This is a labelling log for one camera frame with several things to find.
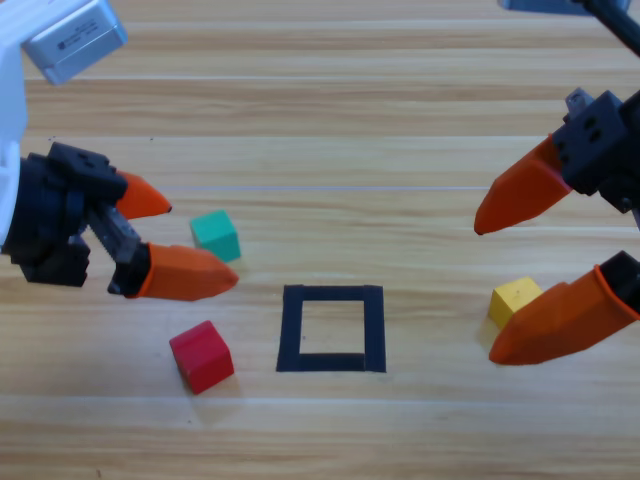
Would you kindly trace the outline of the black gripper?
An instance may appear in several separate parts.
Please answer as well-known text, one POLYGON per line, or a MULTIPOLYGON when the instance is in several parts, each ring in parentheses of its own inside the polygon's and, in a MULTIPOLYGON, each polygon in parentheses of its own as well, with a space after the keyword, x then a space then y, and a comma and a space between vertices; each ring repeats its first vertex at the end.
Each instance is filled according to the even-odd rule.
POLYGON ((81 287, 91 253, 82 234, 91 228, 116 264, 111 294, 191 302, 232 289, 238 275, 211 252, 143 243, 126 220, 171 210, 141 176, 117 171, 102 154, 55 142, 48 154, 20 161, 1 252, 29 282, 81 287))
POLYGON ((639 212, 639 95, 594 98, 577 88, 564 125, 498 176, 475 215, 478 235, 533 219, 570 192, 600 194, 621 213, 639 212))

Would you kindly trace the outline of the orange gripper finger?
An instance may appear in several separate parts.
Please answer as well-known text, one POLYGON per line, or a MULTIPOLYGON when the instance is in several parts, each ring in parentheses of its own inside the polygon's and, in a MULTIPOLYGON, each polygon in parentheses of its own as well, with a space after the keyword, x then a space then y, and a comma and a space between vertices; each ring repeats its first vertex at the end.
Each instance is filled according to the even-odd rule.
POLYGON ((489 360, 507 366, 544 363, 584 351, 638 320, 639 261, 620 251, 516 311, 489 360))

